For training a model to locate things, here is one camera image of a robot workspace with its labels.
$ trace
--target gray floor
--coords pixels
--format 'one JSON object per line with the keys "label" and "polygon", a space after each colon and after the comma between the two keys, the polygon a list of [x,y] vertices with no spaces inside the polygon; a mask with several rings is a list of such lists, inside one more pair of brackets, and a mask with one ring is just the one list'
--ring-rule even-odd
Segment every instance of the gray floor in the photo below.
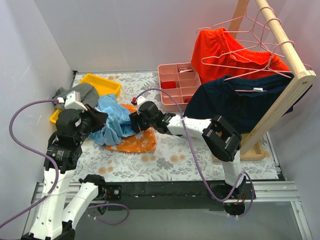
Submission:
{"label": "gray floor", "polygon": [[[103,218],[119,221],[123,211],[107,211]],[[239,220],[206,209],[132,210],[126,222],[106,225],[83,215],[76,240],[300,240],[289,202],[254,203]]]}

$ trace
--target light blue cloth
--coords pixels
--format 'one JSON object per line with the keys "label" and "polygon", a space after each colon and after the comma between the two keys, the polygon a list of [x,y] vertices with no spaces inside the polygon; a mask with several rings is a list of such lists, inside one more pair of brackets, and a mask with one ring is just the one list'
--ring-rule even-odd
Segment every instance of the light blue cloth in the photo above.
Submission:
{"label": "light blue cloth", "polygon": [[135,134],[129,118],[130,111],[116,102],[116,95],[102,95],[97,108],[108,114],[106,126],[89,135],[97,144],[116,145],[121,142],[121,138]]}

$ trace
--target clothing tag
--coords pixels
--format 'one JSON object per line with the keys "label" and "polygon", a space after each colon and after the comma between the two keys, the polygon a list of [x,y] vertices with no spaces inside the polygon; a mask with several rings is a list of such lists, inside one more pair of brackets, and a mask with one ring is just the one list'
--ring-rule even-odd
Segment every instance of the clothing tag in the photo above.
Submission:
{"label": "clothing tag", "polygon": [[253,91],[254,91],[254,92],[259,92],[259,93],[260,93],[260,92],[263,92],[263,91],[264,91],[264,89],[263,89],[262,87],[254,87],[254,88],[253,88]]}
{"label": "clothing tag", "polygon": [[233,57],[234,59],[238,60],[238,58],[233,54],[231,54],[231,57]]}

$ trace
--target cable connector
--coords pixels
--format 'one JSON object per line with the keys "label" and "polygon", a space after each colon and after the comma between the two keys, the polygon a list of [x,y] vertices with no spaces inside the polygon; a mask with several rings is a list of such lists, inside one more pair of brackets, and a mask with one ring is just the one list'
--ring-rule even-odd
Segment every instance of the cable connector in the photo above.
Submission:
{"label": "cable connector", "polygon": [[57,97],[56,99],[58,101],[57,104],[64,104],[65,103],[65,100],[63,97]]}
{"label": "cable connector", "polygon": [[137,105],[137,98],[136,97],[132,98],[131,104],[134,106]]}

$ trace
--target wooden rod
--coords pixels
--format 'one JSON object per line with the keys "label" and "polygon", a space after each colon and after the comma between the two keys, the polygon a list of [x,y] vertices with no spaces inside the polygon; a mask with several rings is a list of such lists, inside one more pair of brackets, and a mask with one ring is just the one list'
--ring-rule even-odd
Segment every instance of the wooden rod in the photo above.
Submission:
{"label": "wooden rod", "polygon": [[[269,7],[269,4],[266,0],[255,0],[255,1],[260,9],[263,7]],[[272,10],[269,8],[262,9],[261,13],[263,14],[266,21],[276,17],[275,14],[272,12]],[[277,20],[269,21],[268,25],[273,36],[275,37],[278,43],[282,43],[289,40],[285,31],[283,30],[282,26]],[[291,69],[291,71],[295,76],[298,73],[306,71],[306,67],[302,63],[295,48],[292,46],[290,42],[282,44],[281,46],[279,46],[279,48],[281,48],[286,60],[289,63],[288,67]]]}
{"label": "wooden rod", "polygon": [[[237,3],[236,8],[234,10],[232,19],[236,19],[238,17],[243,16],[245,14],[246,10],[247,10],[248,3],[249,3],[249,0],[238,0],[238,3]],[[232,21],[230,23],[230,26],[229,26],[228,30],[229,31],[239,31],[239,27],[241,25],[242,19],[243,19],[243,17]],[[233,38],[236,38],[237,33],[236,32],[231,32],[230,35]]]}
{"label": "wooden rod", "polygon": [[262,136],[286,113],[286,111],[310,88],[317,79],[314,71],[298,73],[283,90],[281,95],[261,118],[249,135],[242,139],[240,153],[245,154]]}

